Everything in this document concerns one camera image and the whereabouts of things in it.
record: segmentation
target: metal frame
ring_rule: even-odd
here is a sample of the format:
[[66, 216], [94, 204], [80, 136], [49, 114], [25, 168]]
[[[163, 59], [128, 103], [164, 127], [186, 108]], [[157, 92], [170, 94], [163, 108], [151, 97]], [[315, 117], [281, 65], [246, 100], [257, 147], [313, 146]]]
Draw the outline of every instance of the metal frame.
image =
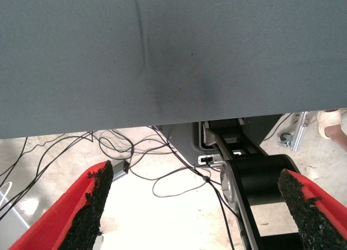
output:
[[[234, 192], [234, 195], [230, 195], [226, 197], [226, 199], [230, 206], [234, 208], [241, 217], [236, 218], [236, 220], [239, 225], [244, 248], [247, 250], [278, 249], [280, 245], [281, 249], [293, 249], [292, 244], [295, 244], [295, 249], [302, 249], [303, 246], [300, 242], [298, 233], [265, 237], [260, 236], [236, 162], [241, 158], [251, 158], [255, 156], [257, 156], [257, 158], [254, 159], [259, 159], [259, 157], [265, 158], [267, 154], [261, 148], [254, 145], [252, 141], [243, 134], [242, 129], [239, 129], [239, 132], [235, 133], [235, 126], [218, 129], [213, 128], [213, 125], [214, 124], [207, 121], [202, 123], [205, 135], [204, 141], [207, 145], [213, 146], [219, 151], [223, 159], [221, 177], [223, 174], [226, 174], [228, 189], [232, 189]], [[230, 136], [236, 137], [236, 141], [231, 144], [227, 142]], [[242, 150], [244, 154], [234, 154], [233, 151], [236, 149]]]

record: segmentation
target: gray panel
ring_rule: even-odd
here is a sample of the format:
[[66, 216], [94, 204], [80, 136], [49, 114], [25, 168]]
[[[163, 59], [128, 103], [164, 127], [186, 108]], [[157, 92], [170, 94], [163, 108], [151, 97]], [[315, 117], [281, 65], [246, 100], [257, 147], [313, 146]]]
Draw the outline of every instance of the gray panel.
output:
[[347, 0], [0, 0], [0, 138], [347, 106]]

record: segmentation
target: concrete floor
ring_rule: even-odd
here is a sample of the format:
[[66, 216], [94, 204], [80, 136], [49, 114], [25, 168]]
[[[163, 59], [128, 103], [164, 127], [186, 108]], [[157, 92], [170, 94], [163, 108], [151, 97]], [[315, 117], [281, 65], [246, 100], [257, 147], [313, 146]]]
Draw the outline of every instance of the concrete floor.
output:
[[[296, 119], [295, 114], [288, 118], [271, 139], [261, 144], [262, 148], [269, 154], [288, 154], [302, 174], [314, 180], [342, 204], [347, 205], [345, 194], [347, 153], [331, 140], [320, 138], [315, 118], [307, 128], [299, 152], [292, 153], [290, 149], [277, 145], [281, 133], [294, 131], [293, 123]], [[153, 131], [146, 127], [119, 131], [133, 142], [153, 134]], [[42, 144], [56, 136], [30, 137], [25, 150], [30, 150], [35, 144]], [[119, 146], [123, 144], [119, 139], [113, 141]], [[16, 160], [23, 142], [24, 138], [0, 140], [0, 172]], [[52, 148], [45, 155], [43, 165], [53, 159], [69, 142], [67, 140]], [[37, 147], [33, 152], [23, 156], [8, 178], [8, 181], [13, 182], [8, 198], [12, 198], [34, 177], [38, 161], [50, 144]], [[148, 149], [155, 146], [158, 146], [158, 143], [148, 141], [138, 148]], [[167, 152], [168, 149], [162, 148], [158, 151]], [[98, 143], [84, 140], [76, 144], [50, 166], [39, 182], [18, 203], [18, 212], [32, 225], [85, 169], [106, 159]], [[134, 171], [145, 177], [158, 177], [180, 167], [182, 163], [173, 155], [147, 155], [134, 167]], [[219, 181], [218, 173], [211, 171], [211, 174], [214, 180]], [[230, 249], [219, 202], [210, 186], [204, 185], [178, 197], [157, 198], [152, 195], [152, 184], [153, 182], [141, 180], [132, 174], [112, 184], [101, 218], [101, 231], [104, 232], [103, 250]], [[176, 194], [200, 184], [202, 184], [201, 178], [188, 170], [181, 171], [158, 182], [156, 193]], [[284, 203], [256, 206], [252, 207], [252, 210], [261, 235], [297, 230]], [[230, 213], [228, 213], [228, 222], [235, 248], [243, 249], [236, 221]]]

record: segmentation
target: black cable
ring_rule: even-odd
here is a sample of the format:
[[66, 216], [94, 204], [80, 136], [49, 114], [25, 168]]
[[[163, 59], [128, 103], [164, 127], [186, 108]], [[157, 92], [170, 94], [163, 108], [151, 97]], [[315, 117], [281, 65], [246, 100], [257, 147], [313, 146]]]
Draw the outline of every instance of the black cable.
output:
[[1, 176], [4, 175], [8, 170], [10, 170], [10, 171], [7, 173], [7, 175], [6, 175], [6, 177], [4, 178], [4, 180], [2, 180], [2, 182], [1, 182], [1, 184], [0, 184], [0, 187], [3, 186], [3, 184], [5, 183], [5, 181], [6, 181], [6, 179], [8, 178], [8, 176], [10, 176], [11, 172], [13, 171], [13, 169], [15, 168], [15, 166], [17, 165], [17, 163], [19, 162], [19, 160], [22, 158], [22, 156], [23, 156], [23, 151], [24, 151], [24, 149], [25, 149], [25, 146], [26, 146], [26, 144], [27, 144], [27, 141], [28, 141], [28, 137], [25, 138], [22, 151], [21, 151], [20, 155], [18, 156], [17, 160], [16, 160], [16, 161], [14, 162], [14, 164], [12, 164], [5, 172], [3, 172], [3, 173], [0, 175], [0, 177], [1, 177]]
[[262, 140], [263, 142], [266, 141], [266, 140], [269, 140], [271, 137], [273, 137], [277, 131], [277, 129], [281, 126], [282, 123], [284, 123], [285, 120], [287, 120], [293, 113], [290, 113], [283, 121], [281, 121], [279, 123], [279, 125], [277, 125], [276, 129], [273, 131], [273, 133], [268, 137], [268, 138], [265, 138], [264, 140]]
[[[2, 206], [0, 208], [0, 212], [6, 207], [8, 206], [12, 201], [14, 201], [11, 206], [9, 207], [9, 209], [2, 215], [0, 216], [0, 221], [2, 220], [2, 218], [4, 218], [6, 216], [6, 214], [26, 195], [27, 192], [29, 192], [29, 190], [36, 184], [37, 181], [39, 181], [39, 179], [41, 178], [41, 176], [43, 175], [43, 173], [48, 169], [48, 167], [56, 160], [58, 159], [62, 154], [64, 154], [68, 149], [70, 149], [72, 146], [74, 146], [75, 144], [77, 144], [78, 142], [80, 142], [83, 139], [86, 139], [86, 137], [84, 137], [86, 134], [91, 134], [90, 132], [87, 132], [85, 134], [83, 134], [82, 136], [74, 136], [77, 137], [77, 139], [75, 139], [73, 142], [71, 142], [62, 152], [60, 152], [60, 154], [58, 156], [56, 156], [51, 162], [49, 162], [41, 171], [40, 173], [38, 173], [37, 175], [35, 175], [34, 179], [26, 186], [25, 189], [23, 189], [22, 191], [20, 191], [16, 196], [14, 196], [12, 199], [10, 199], [4, 206]], [[59, 141], [65, 140], [67, 138], [72, 138], [70, 137], [65, 137], [60, 139]]]
[[231, 245], [231, 247], [232, 247], [232, 250], [235, 250], [235, 248], [234, 248], [234, 243], [233, 243], [233, 239], [232, 239], [232, 235], [231, 235], [230, 229], [229, 229], [229, 224], [228, 224], [226, 212], [225, 212], [225, 210], [224, 210], [224, 208], [223, 208], [223, 204], [222, 204], [221, 198], [220, 198], [218, 195], [217, 195], [217, 198], [218, 198], [219, 204], [221, 205], [221, 209], [222, 209], [222, 213], [223, 213], [223, 218], [224, 218], [224, 222], [225, 222], [225, 224], [226, 224], [226, 228], [227, 228], [227, 233], [228, 233], [230, 245]]
[[[14, 206], [15, 206], [15, 205], [16, 205], [16, 204], [17, 204], [17, 203], [29, 192], [29, 190], [39, 181], [39, 179], [41, 178], [41, 176], [44, 174], [44, 172], [49, 168], [49, 166], [50, 166], [54, 161], [56, 161], [63, 153], [65, 153], [68, 149], [70, 149], [72, 146], [74, 146], [75, 144], [77, 144], [78, 142], [80, 142], [80, 141], [83, 140], [83, 139], [86, 139], [86, 140], [88, 140], [88, 141], [90, 141], [90, 142], [94, 142], [94, 141], [93, 141], [93, 138], [95, 138], [96, 140], [98, 140], [98, 142], [99, 142], [99, 147], [100, 147], [101, 151], [102, 151], [107, 157], [109, 157], [109, 158], [115, 158], [115, 157], [111, 157], [110, 155], [108, 155], [108, 154], [102, 149], [101, 145], [104, 145], [104, 146], [105, 146], [105, 144], [102, 142], [103, 139], [105, 139], [105, 140], [107, 140], [107, 141], [109, 142], [109, 144], [112, 146], [111, 148], [112, 148], [113, 150], [116, 150], [116, 151], [118, 151], [118, 152], [128, 152], [128, 151], [130, 151], [130, 156], [129, 156], [129, 157], [125, 157], [125, 158], [127, 158], [127, 159], [130, 159], [130, 160], [131, 160], [131, 158], [133, 157], [133, 155], [134, 155], [135, 153], [143, 154], [143, 155], [141, 156], [141, 158], [140, 158], [135, 164], [137, 164], [146, 154], [168, 154], [168, 153], [172, 153], [172, 152], [164, 152], [164, 153], [155, 153], [155, 152], [153, 152], [153, 153], [151, 153], [151, 151], [155, 151], [155, 150], [160, 149], [160, 148], [163, 148], [163, 147], [165, 147], [165, 146], [168, 146], [168, 147], [172, 150], [170, 144], [162, 143], [160, 140], [155, 140], [155, 139], [146, 138], [146, 139], [142, 139], [142, 140], [140, 140], [139, 142], [133, 144], [133, 143], [131, 142], [131, 140], [128, 139], [125, 135], [123, 135], [123, 134], [121, 134], [121, 133], [119, 133], [119, 132], [117, 132], [117, 131], [115, 131], [115, 130], [113, 130], [113, 134], [114, 134], [117, 138], [119, 138], [119, 139], [123, 139], [123, 140], [128, 141], [130, 147], [127, 148], [127, 149], [124, 150], [124, 151], [118, 150], [118, 149], [112, 144], [112, 142], [111, 142], [109, 139], [107, 139], [107, 138], [105, 138], [105, 137], [102, 137], [101, 139], [100, 139], [100, 138], [97, 138], [97, 137], [94, 135], [94, 132], [92, 131], [92, 132], [86, 132], [86, 133], [84, 133], [84, 134], [81, 135], [81, 136], [69, 136], [69, 137], [64, 137], [64, 138], [62, 138], [62, 139], [59, 139], [60, 137], [63, 136], [63, 134], [62, 134], [62, 135], [56, 137], [54, 140], [47, 141], [47, 142], [45, 142], [45, 143], [42, 144], [42, 145], [41, 145], [41, 144], [37, 144], [37, 145], [36, 145], [34, 148], [32, 148], [30, 151], [27, 151], [27, 152], [24, 152], [24, 153], [23, 153], [24, 148], [25, 148], [25, 145], [26, 145], [26, 142], [27, 142], [27, 139], [28, 139], [28, 137], [27, 137], [27, 138], [25, 139], [25, 142], [24, 142], [24, 145], [23, 145], [23, 149], [22, 149], [21, 154], [20, 154], [20, 156], [18, 157], [17, 161], [16, 161], [12, 166], [10, 166], [10, 167], [9, 167], [3, 174], [1, 174], [0, 176], [4, 175], [8, 170], [10, 170], [10, 168], [12, 168], [11, 171], [10, 171], [10, 172], [8, 173], [8, 175], [6, 176], [6, 178], [7, 178], [7, 177], [9, 176], [9, 174], [12, 172], [13, 168], [14, 168], [14, 167], [16, 166], [16, 164], [18, 163], [18, 161], [20, 160], [20, 158], [21, 158], [24, 154], [32, 152], [37, 146], [44, 146], [45, 144], [47, 144], [47, 143], [49, 143], [49, 142], [56, 141], [57, 139], [59, 139], [59, 140], [56, 141], [54, 144], [52, 144], [52, 145], [43, 153], [43, 155], [41, 156], [40, 161], [39, 161], [38, 166], [37, 166], [37, 169], [36, 169], [36, 174], [35, 174], [34, 179], [33, 179], [22, 191], [20, 191], [17, 195], [15, 195], [12, 199], [10, 199], [3, 207], [0, 208], [0, 211], [2, 211], [6, 206], [8, 206], [11, 202], [13, 202], [13, 203], [11, 204], [10, 208], [0, 217], [0, 220], [1, 220], [2, 218], [4, 218], [5, 215], [12, 209], [12, 207], [14, 207]], [[50, 161], [50, 162], [40, 171], [40, 166], [41, 166], [42, 161], [43, 161], [43, 159], [44, 159], [44, 156], [47, 154], [47, 152], [48, 152], [53, 146], [55, 146], [57, 143], [60, 143], [60, 142], [62, 142], [63, 140], [70, 139], [70, 138], [76, 138], [76, 139], [75, 139], [74, 141], [72, 141], [63, 151], [61, 151], [52, 161]], [[140, 143], [142, 143], [142, 142], [145, 142], [146, 140], [152, 140], [152, 141], [161, 143], [162, 146], [158, 146], [158, 147], [156, 147], [156, 148], [151, 148], [151, 149], [148, 149], [148, 150], [146, 150], [146, 151], [144, 151], [144, 152], [135, 152], [135, 146], [138, 145], [138, 144], [140, 144]]]
[[213, 169], [214, 171], [216, 171], [216, 172], [221, 172], [220, 170], [217, 170], [217, 169], [215, 169], [214, 167], [212, 167], [212, 166], [210, 165], [210, 162], [206, 162], [206, 165], [207, 165], [208, 167], [210, 167], [211, 169]]
[[62, 135], [59, 135], [58, 137], [54, 138], [53, 140], [48, 140], [48, 141], [44, 142], [43, 144], [36, 144], [31, 150], [24, 152], [23, 155], [32, 152], [33, 150], [36, 149], [36, 147], [44, 147], [46, 145], [46, 143], [54, 142], [54, 141], [58, 140], [60, 137], [64, 136], [65, 134], [66, 133], [63, 133]]
[[[154, 130], [154, 131], [159, 135], [159, 137], [165, 142], [165, 140], [162, 138], [162, 136], [161, 136], [161, 135], [159, 134], [159, 132], [156, 130], [155, 126], [151, 126], [151, 127], [149, 127], [149, 128], [152, 129], [152, 130]], [[181, 159], [181, 157], [180, 157], [178, 154], [174, 153], [174, 155], [175, 155], [184, 165], [187, 165], [186, 162], [185, 162], [183, 159]], [[202, 176], [202, 174], [201, 174], [200, 172], [198, 172], [198, 171], [197, 171], [197, 172], [194, 172], [194, 173], [197, 174], [198, 176]], [[225, 224], [226, 224], [226, 229], [227, 229], [227, 232], [228, 232], [229, 241], [230, 241], [230, 244], [231, 244], [232, 249], [234, 250], [234, 244], [233, 244], [232, 237], [231, 237], [231, 234], [230, 234], [229, 225], [228, 225], [228, 220], [227, 220], [227, 218], [226, 218], [225, 211], [224, 211], [224, 208], [223, 208], [223, 204], [222, 204], [222, 203], [224, 203], [224, 205], [226, 205], [226, 206], [228, 207], [228, 209], [229, 209], [238, 219], [239, 219], [240, 217], [239, 217], [239, 215], [238, 215], [236, 212], [234, 212], [234, 211], [226, 204], [226, 202], [223, 200], [222, 196], [220, 195], [220, 192], [216, 189], [216, 187], [212, 184], [212, 182], [211, 182], [210, 180], [208, 180], [207, 183], [210, 184], [210, 185], [212, 186], [213, 190], [215, 191], [215, 193], [216, 193], [216, 195], [217, 195], [217, 197], [218, 197], [218, 201], [219, 201], [219, 203], [220, 203], [220, 205], [221, 205], [222, 212], [223, 212], [224, 222], [225, 222]]]

